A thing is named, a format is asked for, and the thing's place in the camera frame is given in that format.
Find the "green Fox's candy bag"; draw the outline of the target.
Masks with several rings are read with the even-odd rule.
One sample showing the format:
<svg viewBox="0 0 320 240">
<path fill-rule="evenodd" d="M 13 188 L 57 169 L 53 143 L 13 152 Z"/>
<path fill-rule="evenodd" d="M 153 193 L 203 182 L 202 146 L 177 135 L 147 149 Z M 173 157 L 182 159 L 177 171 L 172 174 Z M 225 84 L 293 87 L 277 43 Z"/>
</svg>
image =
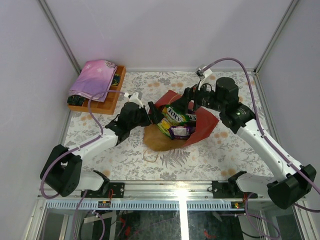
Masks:
<svg viewBox="0 0 320 240">
<path fill-rule="evenodd" d="M 195 127 L 197 116 L 191 111 L 190 113 L 180 113 L 170 104 L 160 107 L 160 112 L 164 118 L 157 124 L 162 133 L 169 135 L 170 127 Z"/>
</svg>

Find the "dark patterned cloth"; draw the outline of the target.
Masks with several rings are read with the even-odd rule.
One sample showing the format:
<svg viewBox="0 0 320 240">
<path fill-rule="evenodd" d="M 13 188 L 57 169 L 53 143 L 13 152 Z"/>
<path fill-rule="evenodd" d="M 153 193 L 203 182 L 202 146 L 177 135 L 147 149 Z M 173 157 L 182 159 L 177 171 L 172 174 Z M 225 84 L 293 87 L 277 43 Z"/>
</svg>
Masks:
<svg viewBox="0 0 320 240">
<path fill-rule="evenodd" d="M 70 106 L 81 107 L 85 102 L 86 98 L 80 95 L 71 95 L 67 98 L 67 104 Z"/>
</svg>

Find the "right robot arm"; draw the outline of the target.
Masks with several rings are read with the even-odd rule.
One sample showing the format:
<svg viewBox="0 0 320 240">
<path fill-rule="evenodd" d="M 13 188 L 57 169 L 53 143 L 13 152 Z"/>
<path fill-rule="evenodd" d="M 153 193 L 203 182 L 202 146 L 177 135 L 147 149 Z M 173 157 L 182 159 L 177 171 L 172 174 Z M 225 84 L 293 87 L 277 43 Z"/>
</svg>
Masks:
<svg viewBox="0 0 320 240">
<path fill-rule="evenodd" d="M 279 208 L 286 210 L 307 195 L 312 188 L 317 171 L 311 165 L 302 165 L 264 130 L 258 116 L 239 101 L 239 88 L 230 77 L 216 81 L 214 90 L 207 90 L 207 84 L 187 87 L 174 105 L 183 113 L 193 103 L 193 110 L 205 107 L 219 112 L 222 123 L 234 134 L 248 143 L 265 162 L 273 178 L 239 173 L 228 184 L 228 192 L 240 197 L 245 192 L 269 196 Z"/>
</svg>

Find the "folded purple cloth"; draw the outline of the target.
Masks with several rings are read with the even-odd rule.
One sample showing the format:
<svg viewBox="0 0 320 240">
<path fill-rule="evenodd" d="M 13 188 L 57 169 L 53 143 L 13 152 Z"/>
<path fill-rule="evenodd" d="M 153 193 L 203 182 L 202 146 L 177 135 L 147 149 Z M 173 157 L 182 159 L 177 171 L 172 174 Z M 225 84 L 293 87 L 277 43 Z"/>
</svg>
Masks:
<svg viewBox="0 0 320 240">
<path fill-rule="evenodd" d="M 71 88 L 68 95 L 78 95 L 87 99 L 92 96 L 93 101 L 104 102 L 107 90 L 112 85 L 112 80 L 118 66 L 107 60 L 87 61 Z"/>
</svg>

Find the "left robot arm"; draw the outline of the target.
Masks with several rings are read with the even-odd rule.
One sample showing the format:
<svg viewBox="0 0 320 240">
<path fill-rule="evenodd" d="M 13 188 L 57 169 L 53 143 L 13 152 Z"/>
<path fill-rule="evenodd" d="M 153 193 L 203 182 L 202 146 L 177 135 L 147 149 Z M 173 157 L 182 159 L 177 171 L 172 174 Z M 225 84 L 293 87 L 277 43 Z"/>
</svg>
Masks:
<svg viewBox="0 0 320 240">
<path fill-rule="evenodd" d="M 67 197 L 74 191 L 83 196 L 103 198 L 110 192 L 110 180 L 97 170 L 83 171 L 83 161 L 91 160 L 99 153 L 113 148 L 126 140 L 136 127 L 147 127 L 161 122 L 164 115 L 148 103 L 149 110 L 134 102 L 127 102 L 120 113 L 102 132 L 73 148 L 56 145 L 40 174 L 40 192 L 46 199 L 44 186 L 50 186 L 57 195 Z"/>
</svg>

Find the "aluminium frame rail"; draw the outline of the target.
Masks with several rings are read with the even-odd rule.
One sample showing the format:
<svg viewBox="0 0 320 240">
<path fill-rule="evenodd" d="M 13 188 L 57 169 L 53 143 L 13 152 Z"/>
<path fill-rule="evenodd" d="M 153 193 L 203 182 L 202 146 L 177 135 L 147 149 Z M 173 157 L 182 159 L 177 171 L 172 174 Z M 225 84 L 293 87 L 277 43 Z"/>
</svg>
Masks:
<svg viewBox="0 0 320 240">
<path fill-rule="evenodd" d="M 37 200 L 48 209 L 62 210 L 178 210 L 243 211 L 242 198 L 214 198 L 212 181 L 120 181 L 125 183 L 123 198 L 82 198 L 76 190 L 67 197 Z"/>
</svg>

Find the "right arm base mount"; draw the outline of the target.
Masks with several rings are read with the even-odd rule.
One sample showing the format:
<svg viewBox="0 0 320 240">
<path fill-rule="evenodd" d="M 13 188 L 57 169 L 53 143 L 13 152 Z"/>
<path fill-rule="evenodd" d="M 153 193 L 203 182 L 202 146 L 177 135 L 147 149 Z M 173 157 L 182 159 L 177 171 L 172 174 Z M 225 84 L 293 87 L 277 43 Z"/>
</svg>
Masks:
<svg viewBox="0 0 320 240">
<path fill-rule="evenodd" d="M 211 186 L 215 199 L 240 199 L 244 195 L 235 183 L 229 181 L 212 181 Z"/>
</svg>

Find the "wooden organizer tray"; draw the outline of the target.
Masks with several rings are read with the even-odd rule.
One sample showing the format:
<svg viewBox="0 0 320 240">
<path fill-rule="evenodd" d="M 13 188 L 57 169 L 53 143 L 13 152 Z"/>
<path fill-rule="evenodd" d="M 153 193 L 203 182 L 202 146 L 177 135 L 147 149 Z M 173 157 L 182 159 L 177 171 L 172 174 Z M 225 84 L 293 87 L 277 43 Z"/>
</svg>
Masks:
<svg viewBox="0 0 320 240">
<path fill-rule="evenodd" d="M 116 92 L 108 92 L 104 102 L 94 101 L 90 102 L 90 109 L 92 113 L 95 114 L 104 114 L 104 115 L 113 115 L 115 108 L 120 96 L 120 91 L 122 90 L 122 85 L 126 75 L 126 67 L 123 65 L 118 66 L 116 75 L 120 76 L 120 80 L 117 86 L 111 86 L 110 90 Z"/>
</svg>

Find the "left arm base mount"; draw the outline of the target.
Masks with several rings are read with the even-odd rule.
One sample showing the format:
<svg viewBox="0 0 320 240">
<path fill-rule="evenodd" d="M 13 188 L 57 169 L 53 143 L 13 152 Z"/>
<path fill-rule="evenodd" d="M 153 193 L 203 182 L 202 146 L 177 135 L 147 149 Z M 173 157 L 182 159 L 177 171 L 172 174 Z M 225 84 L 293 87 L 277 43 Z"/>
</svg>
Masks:
<svg viewBox="0 0 320 240">
<path fill-rule="evenodd" d="M 93 191 L 88 190 L 85 198 L 115 198 L 122 199 L 125 193 L 124 182 L 109 182 L 102 189 Z"/>
</svg>

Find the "purple Fox's candy bag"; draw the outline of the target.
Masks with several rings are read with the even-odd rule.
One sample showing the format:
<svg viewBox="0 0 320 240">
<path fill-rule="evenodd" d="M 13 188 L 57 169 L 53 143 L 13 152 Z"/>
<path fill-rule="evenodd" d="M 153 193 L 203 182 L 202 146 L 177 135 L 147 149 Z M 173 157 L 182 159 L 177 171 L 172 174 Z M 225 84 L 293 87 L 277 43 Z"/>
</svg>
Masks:
<svg viewBox="0 0 320 240">
<path fill-rule="evenodd" d="M 171 126 L 168 129 L 169 137 L 171 139 L 178 139 L 178 140 L 186 140 L 189 139 L 190 136 L 196 131 L 195 126 Z"/>
</svg>

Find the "red paper bag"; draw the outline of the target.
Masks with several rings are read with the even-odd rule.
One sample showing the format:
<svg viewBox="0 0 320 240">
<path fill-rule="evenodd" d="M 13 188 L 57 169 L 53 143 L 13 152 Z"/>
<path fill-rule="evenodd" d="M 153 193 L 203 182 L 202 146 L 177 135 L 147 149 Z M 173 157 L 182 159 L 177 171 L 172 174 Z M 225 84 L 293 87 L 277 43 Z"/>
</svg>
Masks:
<svg viewBox="0 0 320 240">
<path fill-rule="evenodd" d="M 187 139 L 171 139 L 166 136 L 156 125 L 149 125 L 144 128 L 143 143 L 147 151 L 154 151 L 157 154 L 166 151 L 175 151 L 196 144 L 210 136 L 219 120 L 208 110 L 200 107 L 195 111 L 195 131 Z"/>
</svg>

